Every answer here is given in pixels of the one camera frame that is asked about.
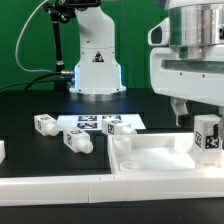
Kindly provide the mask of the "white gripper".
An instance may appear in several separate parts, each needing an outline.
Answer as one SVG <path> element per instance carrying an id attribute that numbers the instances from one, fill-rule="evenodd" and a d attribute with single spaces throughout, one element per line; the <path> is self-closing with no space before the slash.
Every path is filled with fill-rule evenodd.
<path id="1" fill-rule="evenodd" d="M 188 115 L 186 100 L 224 106 L 224 45 L 208 47 L 204 60 L 192 61 L 180 60 L 172 48 L 154 48 L 150 79 L 155 93 L 172 97 L 176 125 L 183 127 Z M 217 125 L 217 137 L 224 145 L 224 115 Z"/>

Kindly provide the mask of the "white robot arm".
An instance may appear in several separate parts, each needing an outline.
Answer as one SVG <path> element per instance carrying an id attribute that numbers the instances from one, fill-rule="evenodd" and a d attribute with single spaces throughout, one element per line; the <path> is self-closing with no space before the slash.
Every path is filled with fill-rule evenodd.
<path id="1" fill-rule="evenodd" d="M 171 98 L 180 124 L 186 102 L 220 108 L 215 134 L 224 140 L 224 0 L 156 0 L 168 17 L 148 33 L 153 90 Z M 115 28 L 101 0 L 57 0 L 62 21 L 76 18 L 80 60 L 75 66 L 74 93 L 111 95 L 123 91 L 115 60 Z"/>

